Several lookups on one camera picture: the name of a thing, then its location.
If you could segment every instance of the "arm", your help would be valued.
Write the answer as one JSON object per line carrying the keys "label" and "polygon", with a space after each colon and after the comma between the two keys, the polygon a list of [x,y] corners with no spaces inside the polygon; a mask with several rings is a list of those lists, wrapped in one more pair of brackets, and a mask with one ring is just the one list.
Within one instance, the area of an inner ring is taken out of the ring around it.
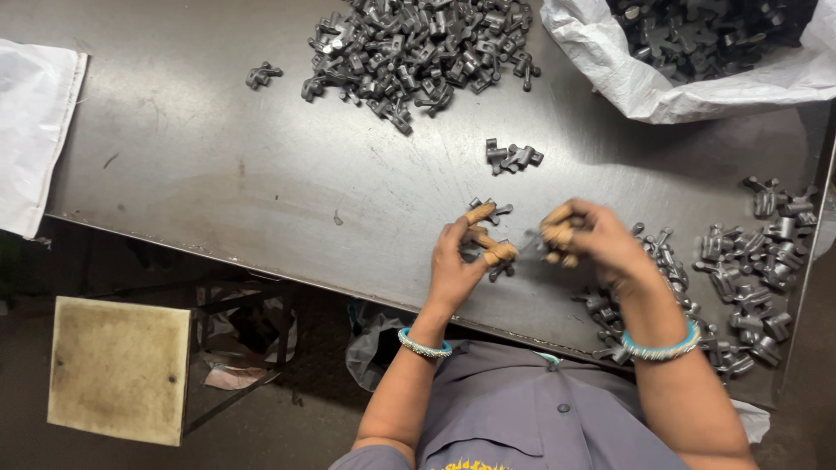
{"label": "arm", "polygon": [[[666,347],[686,337],[686,319],[655,264],[606,207],[571,200],[587,230],[570,247],[602,268],[619,296],[624,324],[636,344]],[[705,355],[695,348],[668,361],[636,358],[639,399],[648,427],[694,470],[757,466],[746,433]]]}
{"label": "arm", "polygon": [[[467,219],[460,217],[447,224],[438,237],[432,252],[430,292],[409,333],[420,345],[441,348],[447,322],[487,271],[482,257],[470,264],[461,259],[459,242],[466,231]],[[401,346],[366,407],[351,450],[375,444],[392,446],[414,467],[435,373],[435,359]]]}

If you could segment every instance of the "scratch on table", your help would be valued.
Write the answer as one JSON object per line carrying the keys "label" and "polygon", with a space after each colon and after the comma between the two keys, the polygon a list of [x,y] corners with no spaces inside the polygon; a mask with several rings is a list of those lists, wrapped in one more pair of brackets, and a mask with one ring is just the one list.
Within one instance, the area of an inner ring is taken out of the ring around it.
{"label": "scratch on table", "polygon": [[114,154],[113,154],[113,156],[112,156],[112,157],[110,157],[110,158],[109,158],[109,159],[108,159],[108,160],[104,163],[104,166],[102,166],[102,170],[106,169],[106,168],[107,168],[107,165],[110,165],[110,163],[111,163],[113,160],[116,160],[116,157],[117,157],[117,156],[119,156],[119,152],[114,153]]}

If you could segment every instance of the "white cloth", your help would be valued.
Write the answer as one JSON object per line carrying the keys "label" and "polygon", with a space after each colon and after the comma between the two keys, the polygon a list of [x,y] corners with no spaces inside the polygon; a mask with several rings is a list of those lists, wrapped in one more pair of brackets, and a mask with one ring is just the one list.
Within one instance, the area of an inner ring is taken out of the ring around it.
{"label": "white cloth", "polygon": [[87,54],[0,39],[0,229],[33,238]]}
{"label": "white cloth", "polygon": [[674,124],[836,97],[836,0],[818,1],[801,48],[780,48],[742,74],[677,87],[630,57],[605,0],[545,0],[540,15],[575,66],[630,119]]}

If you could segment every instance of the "stool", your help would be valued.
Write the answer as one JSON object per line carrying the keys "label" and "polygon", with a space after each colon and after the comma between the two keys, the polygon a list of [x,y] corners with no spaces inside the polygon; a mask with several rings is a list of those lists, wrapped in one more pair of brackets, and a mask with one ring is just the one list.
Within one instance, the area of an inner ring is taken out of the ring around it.
{"label": "stool", "polygon": [[[195,286],[206,287],[205,301],[211,299],[212,287],[261,292],[193,309],[98,299]],[[301,310],[296,295],[301,287],[291,281],[251,284],[198,280],[126,289],[93,298],[57,297],[47,422],[105,436],[180,446],[183,437],[278,376],[287,354],[291,311],[294,306],[297,313]],[[279,332],[276,362],[266,362],[258,355],[205,349],[213,314],[277,297],[282,297],[283,308],[273,321],[278,323],[274,326]],[[196,340],[198,323],[201,342]],[[264,368],[268,373],[186,422],[189,365],[200,359]]]}

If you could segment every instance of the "gray shirt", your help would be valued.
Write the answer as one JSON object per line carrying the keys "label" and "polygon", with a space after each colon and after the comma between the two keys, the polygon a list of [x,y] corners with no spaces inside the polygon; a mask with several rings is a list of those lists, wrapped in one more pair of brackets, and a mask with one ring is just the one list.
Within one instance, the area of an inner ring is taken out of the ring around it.
{"label": "gray shirt", "polygon": [[[420,470],[682,469],[643,424],[635,386],[594,365],[530,350],[456,344],[432,384]],[[349,452],[331,470],[409,470],[393,447]]]}

